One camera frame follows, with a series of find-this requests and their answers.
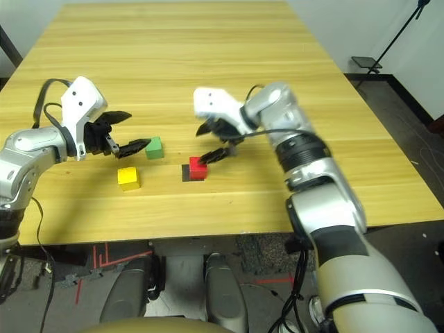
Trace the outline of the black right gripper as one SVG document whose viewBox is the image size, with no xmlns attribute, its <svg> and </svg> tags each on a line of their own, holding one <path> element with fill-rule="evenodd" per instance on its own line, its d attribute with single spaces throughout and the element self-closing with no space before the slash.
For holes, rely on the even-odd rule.
<svg viewBox="0 0 444 333">
<path fill-rule="evenodd" d="M 212 133 L 223 143 L 222 147 L 199 157 L 200 164 L 211 164 L 231 156 L 237 152 L 237 146 L 242 143 L 241 133 L 223 119 L 208 119 L 198 127 L 196 136 Z"/>
</svg>

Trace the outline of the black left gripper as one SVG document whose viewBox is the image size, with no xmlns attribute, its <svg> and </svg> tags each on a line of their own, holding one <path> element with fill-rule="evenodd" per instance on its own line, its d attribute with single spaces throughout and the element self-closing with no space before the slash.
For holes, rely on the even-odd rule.
<svg viewBox="0 0 444 333">
<path fill-rule="evenodd" d="M 131 118 L 132 115 L 124 111 L 104 112 L 94 123 L 87 122 L 84 126 L 84 144 L 87 153 L 92 155 L 116 155 L 121 159 L 145 149 L 151 139 L 136 139 L 124 146 L 118 146 L 110 136 L 111 125 Z"/>
</svg>

